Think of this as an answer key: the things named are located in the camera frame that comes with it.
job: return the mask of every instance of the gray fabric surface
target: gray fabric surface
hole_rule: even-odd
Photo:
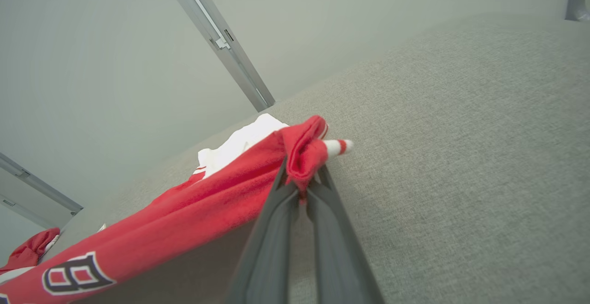
[[[590,26],[487,15],[438,26],[270,108],[318,113],[354,151],[329,162],[388,303],[590,302]],[[183,182],[196,152],[88,207],[50,254]],[[215,303],[251,225],[85,303]],[[293,231],[291,302],[315,298],[313,233]]]

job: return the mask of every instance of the white fabric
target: white fabric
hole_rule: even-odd
[[[263,113],[252,124],[232,133],[230,138],[218,149],[200,150],[198,154],[199,167],[193,174],[205,172],[204,178],[208,178],[272,132],[287,126],[289,125]]]
[[[57,242],[58,239],[59,235],[55,235],[55,237],[46,245],[43,256],[47,253],[47,251],[49,251],[49,249],[51,249],[51,247],[55,244],[55,242]]]
[[[2,283],[5,283],[8,280],[12,280],[15,277],[24,274],[25,272],[27,272],[28,270],[30,270],[31,268],[35,268],[35,266],[31,266],[29,268],[17,268],[17,269],[13,269],[9,272],[6,272],[2,275],[0,275],[0,285],[2,285]]]

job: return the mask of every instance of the white wall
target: white wall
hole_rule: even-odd
[[[19,245],[44,229],[0,205],[0,267]]]
[[[84,206],[255,113],[176,0],[0,0],[0,31],[0,151]]]
[[[275,98],[373,58],[450,18],[564,18],[567,0],[213,0]]]

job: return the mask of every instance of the red fabric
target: red fabric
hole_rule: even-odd
[[[36,266],[39,258],[45,253],[47,244],[57,235],[59,235],[59,228],[51,228],[27,239],[8,257],[6,266],[0,268],[0,275],[18,268]]]
[[[346,142],[344,140],[338,140],[338,143],[340,144],[340,153],[338,155],[343,155],[346,153]]]
[[[253,220],[263,207],[285,155],[287,173],[301,188],[326,161],[326,147],[317,140],[324,125],[324,119],[314,116],[301,125],[273,132],[217,173],[206,179],[202,179],[204,173],[192,175],[141,211],[1,285],[0,296],[6,294],[11,304],[78,300]],[[93,277],[106,285],[85,284],[74,291],[63,291],[70,287],[63,285],[68,277],[64,271],[80,262],[93,265],[99,273]],[[74,272],[80,269],[78,266],[70,270],[71,277],[77,277]],[[88,277],[74,280],[74,285],[79,286],[85,279]]]

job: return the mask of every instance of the gray upholstered couch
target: gray upholstered couch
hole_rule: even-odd
[[[288,124],[318,113],[331,137],[354,140],[328,166],[386,302],[590,302],[590,24],[450,22],[268,113]],[[49,255],[183,182],[198,150],[253,120],[87,207]],[[83,302],[216,303],[250,229]],[[306,217],[294,237],[291,302],[311,303]]]

